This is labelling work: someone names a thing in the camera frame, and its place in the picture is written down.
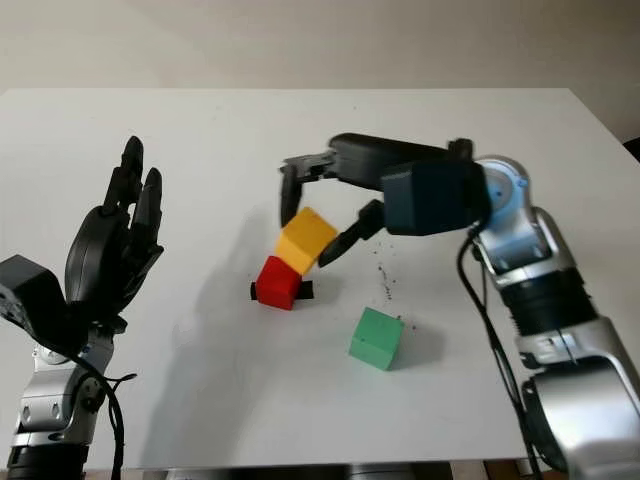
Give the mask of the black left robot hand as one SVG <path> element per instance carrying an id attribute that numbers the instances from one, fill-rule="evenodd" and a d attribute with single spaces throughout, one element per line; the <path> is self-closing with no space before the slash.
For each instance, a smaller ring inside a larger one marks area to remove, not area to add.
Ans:
<path id="1" fill-rule="evenodd" d="M 164 251 L 162 175 L 155 167 L 144 173 L 143 156 L 142 141 L 130 137 L 103 203 L 86 215 L 67 256 L 67 303 L 90 320 L 114 322 Z"/>

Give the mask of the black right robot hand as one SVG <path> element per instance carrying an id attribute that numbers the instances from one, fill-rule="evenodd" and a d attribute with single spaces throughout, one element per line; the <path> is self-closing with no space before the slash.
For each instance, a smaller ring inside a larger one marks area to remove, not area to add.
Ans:
<path id="1" fill-rule="evenodd" d="M 364 134 L 338 134 L 329 140 L 327 151 L 286 159 L 280 167 L 280 223 L 286 225 L 297 214 L 307 182 L 335 178 L 381 191 L 381 178 L 390 168 L 411 161 L 439 160 L 446 155 L 447 151 L 440 147 Z M 357 220 L 347 230 L 324 247 L 317 259 L 318 266 L 332 263 L 358 241 L 370 239 L 384 227 L 384 203 L 372 200 L 359 210 Z"/>

